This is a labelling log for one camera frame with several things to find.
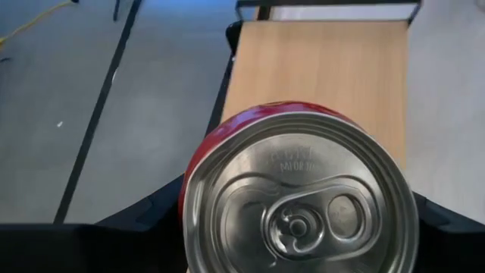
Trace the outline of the wooden shelf with black frame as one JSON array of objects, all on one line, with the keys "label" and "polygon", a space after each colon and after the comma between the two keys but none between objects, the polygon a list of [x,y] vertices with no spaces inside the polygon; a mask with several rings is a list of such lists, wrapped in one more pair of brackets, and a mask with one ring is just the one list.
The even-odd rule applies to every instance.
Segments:
[{"label": "wooden shelf with black frame", "polygon": [[408,28],[421,0],[239,0],[223,119],[269,102],[323,105],[405,164]]}]

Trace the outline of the red Fanta can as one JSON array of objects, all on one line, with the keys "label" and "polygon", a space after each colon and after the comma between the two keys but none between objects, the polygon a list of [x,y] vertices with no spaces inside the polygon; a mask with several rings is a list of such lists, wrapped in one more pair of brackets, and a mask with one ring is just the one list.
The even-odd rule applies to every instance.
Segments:
[{"label": "red Fanta can", "polygon": [[307,102],[242,111],[203,139],[179,216],[189,273],[412,273],[419,220],[396,161]]}]

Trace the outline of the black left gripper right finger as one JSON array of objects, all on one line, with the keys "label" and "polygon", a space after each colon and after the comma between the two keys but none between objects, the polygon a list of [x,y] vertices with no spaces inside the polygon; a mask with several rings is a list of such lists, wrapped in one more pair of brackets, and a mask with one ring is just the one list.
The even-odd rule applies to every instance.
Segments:
[{"label": "black left gripper right finger", "polygon": [[485,224],[414,197],[419,244],[413,273],[485,273]]}]

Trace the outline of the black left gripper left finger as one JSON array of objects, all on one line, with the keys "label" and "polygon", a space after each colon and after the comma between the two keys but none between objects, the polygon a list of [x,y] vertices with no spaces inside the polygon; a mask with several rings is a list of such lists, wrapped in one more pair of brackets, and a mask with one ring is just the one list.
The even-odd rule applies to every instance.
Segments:
[{"label": "black left gripper left finger", "polygon": [[0,273],[186,273],[182,184],[95,224],[0,224]]}]

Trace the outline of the black table frame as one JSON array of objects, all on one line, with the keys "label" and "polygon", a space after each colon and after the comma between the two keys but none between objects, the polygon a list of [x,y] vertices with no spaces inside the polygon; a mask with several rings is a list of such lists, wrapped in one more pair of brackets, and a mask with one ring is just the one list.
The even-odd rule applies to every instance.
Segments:
[{"label": "black table frame", "polygon": [[234,56],[239,43],[239,36],[242,26],[243,22],[240,20],[232,23],[225,30],[226,40],[230,48],[230,57],[227,62],[220,88],[217,93],[215,104],[211,112],[211,117],[209,118],[207,130],[205,131],[205,136],[209,135],[210,132],[212,132],[221,123],[224,104],[227,97],[227,90],[230,83],[230,76],[233,69]]}]

